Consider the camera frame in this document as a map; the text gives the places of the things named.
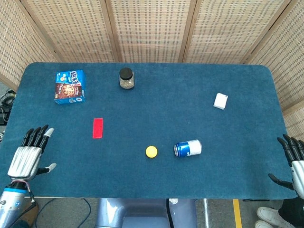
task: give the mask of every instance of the white sneaker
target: white sneaker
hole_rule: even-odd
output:
[[[264,221],[256,221],[256,228],[274,228],[273,226],[271,226],[269,223],[266,223]]]
[[[257,209],[257,216],[263,221],[281,228],[295,228],[289,222],[285,221],[280,215],[279,211],[271,208],[261,207]]]

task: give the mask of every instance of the glass jar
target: glass jar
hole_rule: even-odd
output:
[[[130,68],[123,68],[119,72],[119,84],[124,89],[134,87],[134,73]]]

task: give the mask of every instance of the black jar lid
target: black jar lid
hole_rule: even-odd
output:
[[[129,80],[133,76],[133,71],[125,67],[119,71],[119,76],[122,80]]]

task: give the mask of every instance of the woven wall panel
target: woven wall panel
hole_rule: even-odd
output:
[[[177,62],[190,0],[111,0],[124,62]]]
[[[288,135],[304,141],[304,107],[284,117]]]
[[[27,0],[68,62],[114,62],[99,0]]]
[[[25,67],[32,62],[56,62],[51,50],[20,7],[0,1],[0,75],[17,89]]]
[[[186,62],[241,63],[284,0],[202,0]]]
[[[269,67],[282,109],[304,98],[303,1],[298,1],[250,63]]]

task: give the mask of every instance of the yellow floor line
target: yellow floor line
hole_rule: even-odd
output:
[[[238,199],[233,199],[234,218],[236,220],[236,228],[242,228],[241,211],[239,209]]]

